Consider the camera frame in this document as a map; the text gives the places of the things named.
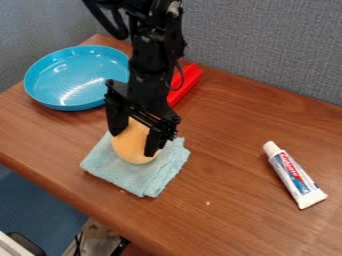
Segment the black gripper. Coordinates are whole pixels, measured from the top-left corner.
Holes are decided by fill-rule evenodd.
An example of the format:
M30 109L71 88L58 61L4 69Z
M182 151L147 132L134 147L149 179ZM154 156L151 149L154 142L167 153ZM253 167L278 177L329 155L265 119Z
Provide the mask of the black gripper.
M174 68L179 68L182 37L135 35L129 61L129 82L106 81L106 114L108 131L118 136L129 126L129 118L149 127L145 155L153 157L169 140L174 140L181 117L167 102L178 88L171 86Z

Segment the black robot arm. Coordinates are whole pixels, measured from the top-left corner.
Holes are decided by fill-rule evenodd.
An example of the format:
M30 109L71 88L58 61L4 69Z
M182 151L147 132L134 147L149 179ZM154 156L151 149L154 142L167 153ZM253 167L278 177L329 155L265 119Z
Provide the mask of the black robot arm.
M173 75L182 71L185 56L182 34L182 0L126 1L130 17L133 55L126 82L106 81L106 114L108 130L119 136L135 119L149 128L143 154L153 157L166 143L177 138L182 121L167 102L177 90Z

